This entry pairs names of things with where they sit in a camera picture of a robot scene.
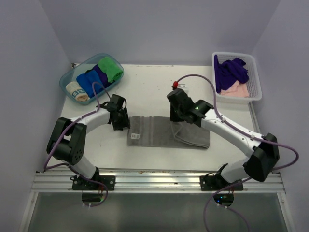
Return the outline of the grey towel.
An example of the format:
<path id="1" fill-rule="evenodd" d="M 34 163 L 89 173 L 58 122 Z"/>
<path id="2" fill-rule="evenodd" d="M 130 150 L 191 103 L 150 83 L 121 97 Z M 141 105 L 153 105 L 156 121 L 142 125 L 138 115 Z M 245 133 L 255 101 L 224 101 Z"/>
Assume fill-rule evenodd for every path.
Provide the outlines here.
<path id="1" fill-rule="evenodd" d="M 187 122 L 172 122 L 169 117 L 130 118 L 128 146 L 208 149 L 210 131 Z"/>

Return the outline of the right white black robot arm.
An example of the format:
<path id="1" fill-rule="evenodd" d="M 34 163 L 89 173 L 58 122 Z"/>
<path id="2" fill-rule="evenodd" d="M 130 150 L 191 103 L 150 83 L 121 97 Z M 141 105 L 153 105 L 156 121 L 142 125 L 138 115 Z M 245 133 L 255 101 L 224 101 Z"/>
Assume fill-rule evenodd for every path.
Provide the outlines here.
<path id="1" fill-rule="evenodd" d="M 200 128 L 212 131 L 237 147 L 246 156 L 245 159 L 232 164 L 224 164 L 216 174 L 206 175 L 204 182 L 210 189 L 227 189 L 243 178 L 252 178 L 263 182 L 278 162 L 279 149 L 275 144 L 277 138 L 268 133 L 266 136 L 254 131 L 249 136 L 237 131 L 245 128 L 232 122 L 228 126 L 226 118 L 216 112 L 213 105 L 198 100 L 193 102 L 181 88 L 167 95 L 170 103 L 170 120 L 187 122 Z"/>

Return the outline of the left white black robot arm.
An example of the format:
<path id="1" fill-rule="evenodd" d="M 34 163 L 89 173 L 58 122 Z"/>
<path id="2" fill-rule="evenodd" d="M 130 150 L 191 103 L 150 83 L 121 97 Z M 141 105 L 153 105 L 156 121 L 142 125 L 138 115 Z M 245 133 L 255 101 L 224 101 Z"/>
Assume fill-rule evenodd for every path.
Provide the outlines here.
<path id="1" fill-rule="evenodd" d="M 54 126 L 46 151 L 48 158 L 62 161 L 61 166 L 71 168 L 83 178 L 83 184 L 91 190 L 100 184 L 98 168 L 84 155 L 85 141 L 88 133 L 109 124 L 115 131 L 130 128 L 127 101 L 124 97 L 113 94 L 109 101 L 76 118 L 60 117 Z"/>

